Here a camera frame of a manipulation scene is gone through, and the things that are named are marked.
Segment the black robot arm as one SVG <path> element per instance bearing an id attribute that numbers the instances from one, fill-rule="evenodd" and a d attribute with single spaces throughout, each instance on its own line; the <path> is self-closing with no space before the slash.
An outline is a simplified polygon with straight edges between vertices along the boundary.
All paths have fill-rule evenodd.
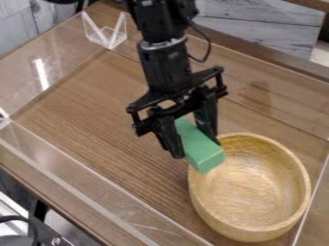
<path id="1" fill-rule="evenodd" d="M 192 113 L 202 135 L 217 140 L 217 101 L 228 94 L 224 68 L 192 70 L 196 58 L 188 52 L 186 30 L 198 28 L 196 0 L 126 0 L 125 4 L 142 34 L 137 49 L 149 85 L 126 111 L 137 135 L 155 134 L 162 148 L 181 159 L 178 118 Z"/>

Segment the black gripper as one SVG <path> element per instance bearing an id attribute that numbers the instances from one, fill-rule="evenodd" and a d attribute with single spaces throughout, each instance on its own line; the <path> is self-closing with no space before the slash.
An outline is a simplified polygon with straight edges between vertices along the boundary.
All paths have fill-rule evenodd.
<path id="1" fill-rule="evenodd" d="M 194 113 L 197 128 L 220 144 L 217 139 L 217 101 L 228 95 L 222 82 L 224 68 L 193 72 L 185 40 L 165 46 L 138 43 L 138 54 L 147 79 L 149 91 L 133 102 L 126 111 L 133 117 L 138 135 L 154 132 L 174 159 L 185 157 L 175 119 Z"/>

